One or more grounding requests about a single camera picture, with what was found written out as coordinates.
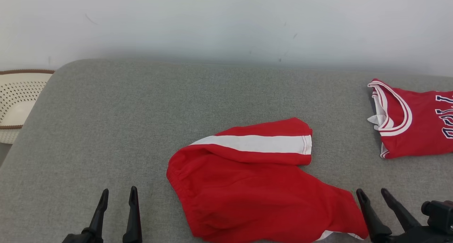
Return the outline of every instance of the laundry basket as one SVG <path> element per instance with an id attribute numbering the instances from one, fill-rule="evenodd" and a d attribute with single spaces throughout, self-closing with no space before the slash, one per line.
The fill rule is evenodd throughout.
<path id="1" fill-rule="evenodd" d="M 0 143 L 13 144 L 51 70 L 0 71 Z"/>

